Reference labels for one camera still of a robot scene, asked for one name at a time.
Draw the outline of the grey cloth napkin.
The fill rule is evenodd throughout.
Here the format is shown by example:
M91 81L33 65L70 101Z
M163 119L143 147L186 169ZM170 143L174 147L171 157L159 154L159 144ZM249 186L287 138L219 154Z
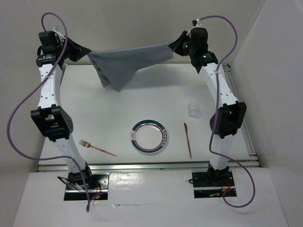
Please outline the grey cloth napkin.
M172 59L173 51L168 43L162 43L110 51L91 51L88 58L102 86L111 86L119 92L138 70Z

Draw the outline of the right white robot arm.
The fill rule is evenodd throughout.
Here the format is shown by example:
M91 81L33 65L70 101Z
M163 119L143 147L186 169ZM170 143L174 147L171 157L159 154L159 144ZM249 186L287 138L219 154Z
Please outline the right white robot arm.
M208 50L207 40L207 30L196 26L190 31L183 31L176 41L169 44L169 48L180 56L190 57L192 66L206 82L215 101L215 113L210 119L210 128L211 142L216 142L216 145L210 146L212 158L205 176L194 179L193 183L221 186L229 179L228 156L247 107L230 90L216 55Z

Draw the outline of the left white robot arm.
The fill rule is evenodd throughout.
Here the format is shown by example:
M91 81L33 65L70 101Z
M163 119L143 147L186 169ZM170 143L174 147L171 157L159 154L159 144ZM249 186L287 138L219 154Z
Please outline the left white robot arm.
M60 87L64 60L77 62L91 50L73 40L67 40L56 31L44 31L38 35L41 46L37 50L36 64L43 85L37 109L31 111L31 118L41 134L48 138L65 158L69 171L68 182L87 189L93 184L93 176L72 137L73 121L61 106Z

